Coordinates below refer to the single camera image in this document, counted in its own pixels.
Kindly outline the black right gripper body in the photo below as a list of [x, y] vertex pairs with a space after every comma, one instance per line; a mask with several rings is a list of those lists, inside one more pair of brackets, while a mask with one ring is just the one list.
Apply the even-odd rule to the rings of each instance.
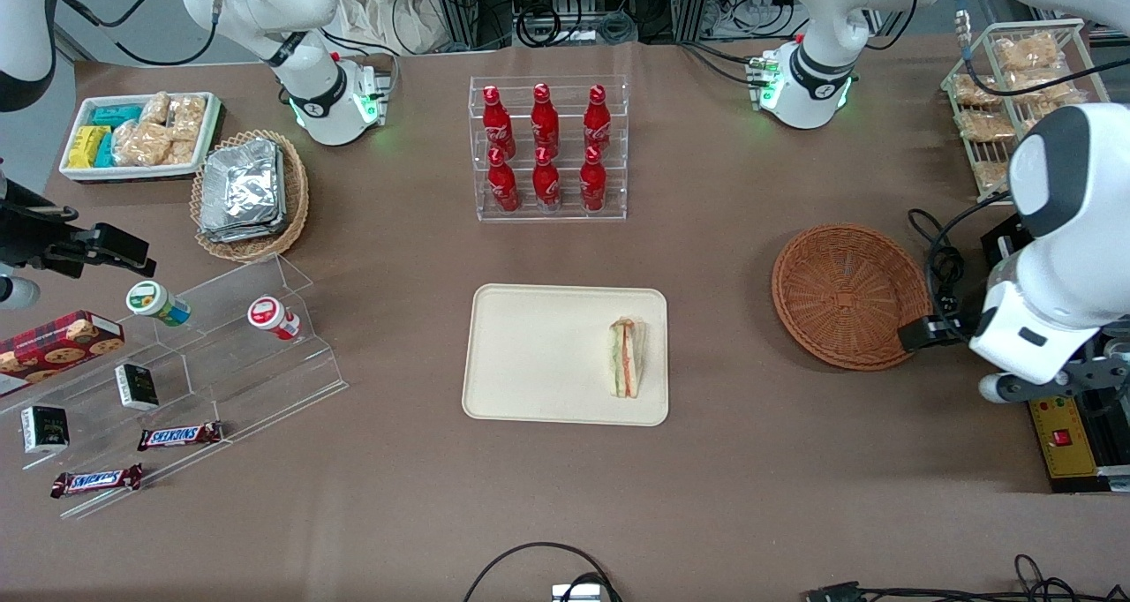
[[40, 269], [40, 252], [53, 243], [67, 243], [79, 232], [70, 223], [79, 212], [56, 207], [44, 197], [3, 178], [1, 199], [1, 260], [5, 267]]

